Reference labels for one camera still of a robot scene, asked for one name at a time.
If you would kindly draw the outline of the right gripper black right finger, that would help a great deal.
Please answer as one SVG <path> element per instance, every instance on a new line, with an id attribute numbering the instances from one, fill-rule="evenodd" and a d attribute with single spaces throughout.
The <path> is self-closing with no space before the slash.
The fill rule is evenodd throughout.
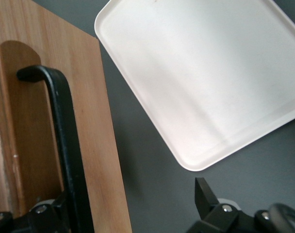
<path id="1" fill-rule="evenodd" d="M 204 219 L 219 201 L 204 178 L 195 178 L 195 205 L 199 216 Z"/>

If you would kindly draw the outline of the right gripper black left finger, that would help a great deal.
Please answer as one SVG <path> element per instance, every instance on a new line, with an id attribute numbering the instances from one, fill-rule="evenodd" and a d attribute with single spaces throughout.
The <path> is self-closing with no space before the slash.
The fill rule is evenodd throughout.
<path id="1" fill-rule="evenodd" d="M 56 213 L 66 213 L 66 192 L 63 191 L 51 204 Z"/>

